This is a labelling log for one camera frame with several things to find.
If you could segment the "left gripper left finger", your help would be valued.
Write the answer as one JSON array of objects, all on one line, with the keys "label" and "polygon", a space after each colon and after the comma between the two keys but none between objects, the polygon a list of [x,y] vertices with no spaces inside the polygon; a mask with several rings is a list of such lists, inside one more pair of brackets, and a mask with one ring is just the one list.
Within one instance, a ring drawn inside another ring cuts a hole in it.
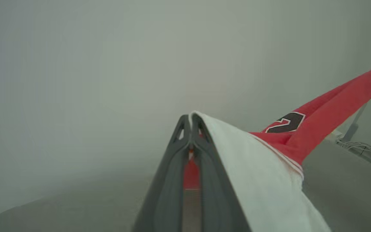
[{"label": "left gripper left finger", "polygon": [[182,232],[184,167],[189,159],[190,122],[182,115],[147,191],[132,232]]}]

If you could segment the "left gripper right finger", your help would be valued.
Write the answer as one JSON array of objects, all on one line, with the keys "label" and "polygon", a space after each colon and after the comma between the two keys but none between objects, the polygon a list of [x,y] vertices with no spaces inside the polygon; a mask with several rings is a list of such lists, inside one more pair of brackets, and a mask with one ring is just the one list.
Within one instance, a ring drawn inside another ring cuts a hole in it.
[{"label": "left gripper right finger", "polygon": [[202,232],[252,232],[208,124],[192,115],[192,144],[200,169]]}]

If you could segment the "red white sports jersey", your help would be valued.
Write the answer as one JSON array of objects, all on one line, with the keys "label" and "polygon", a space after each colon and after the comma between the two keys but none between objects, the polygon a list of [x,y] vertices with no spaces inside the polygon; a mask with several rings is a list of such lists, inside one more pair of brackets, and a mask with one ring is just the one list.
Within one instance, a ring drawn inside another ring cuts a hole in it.
[{"label": "red white sports jersey", "polygon": [[331,232],[303,193],[305,158],[371,100],[371,70],[271,123],[246,132],[202,112],[220,161],[250,229],[259,232]]}]

